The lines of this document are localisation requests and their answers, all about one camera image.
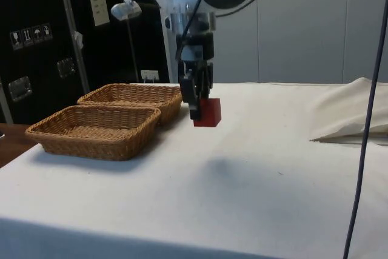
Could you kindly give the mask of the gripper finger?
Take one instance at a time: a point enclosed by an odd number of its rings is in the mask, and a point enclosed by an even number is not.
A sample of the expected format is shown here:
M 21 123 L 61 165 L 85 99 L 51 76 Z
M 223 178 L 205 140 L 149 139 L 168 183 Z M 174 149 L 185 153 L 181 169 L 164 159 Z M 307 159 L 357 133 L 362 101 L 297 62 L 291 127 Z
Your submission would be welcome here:
M 183 61 L 179 62 L 179 86 L 182 100 L 189 105 L 190 119 L 200 120 L 201 109 L 199 105 L 198 85 L 198 68 L 197 63 L 189 62 L 188 68 Z
M 198 89 L 199 97 L 207 99 L 213 87 L 213 63 L 203 61 L 199 65 Z

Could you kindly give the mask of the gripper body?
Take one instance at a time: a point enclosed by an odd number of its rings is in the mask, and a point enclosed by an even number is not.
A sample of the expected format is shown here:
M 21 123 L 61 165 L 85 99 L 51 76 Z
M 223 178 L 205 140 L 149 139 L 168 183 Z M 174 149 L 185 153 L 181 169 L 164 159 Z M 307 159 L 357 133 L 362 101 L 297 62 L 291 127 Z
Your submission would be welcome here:
M 188 34 L 185 38 L 183 35 L 177 35 L 176 45 L 175 59 L 177 61 L 208 61 L 215 55 L 213 33 Z

